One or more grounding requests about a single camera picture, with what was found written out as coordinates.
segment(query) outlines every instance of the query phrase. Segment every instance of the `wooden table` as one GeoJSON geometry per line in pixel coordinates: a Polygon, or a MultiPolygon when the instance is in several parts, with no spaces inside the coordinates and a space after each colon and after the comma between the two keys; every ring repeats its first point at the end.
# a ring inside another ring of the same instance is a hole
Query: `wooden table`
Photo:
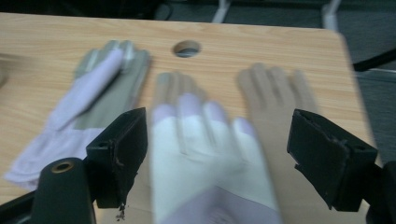
{"type": "MultiPolygon", "coordinates": [[[[78,61],[110,39],[132,40],[152,56],[139,106],[149,106],[155,77],[179,70],[195,78],[230,116],[247,115],[235,76],[253,63],[304,70],[322,114],[373,143],[343,37],[327,30],[171,21],[127,21],[0,13],[0,53],[17,56],[0,89],[0,171],[8,169],[72,81],[78,61]],[[172,51],[195,40],[202,51],[172,51]]],[[[26,191],[0,179],[0,203],[26,191]]]]}

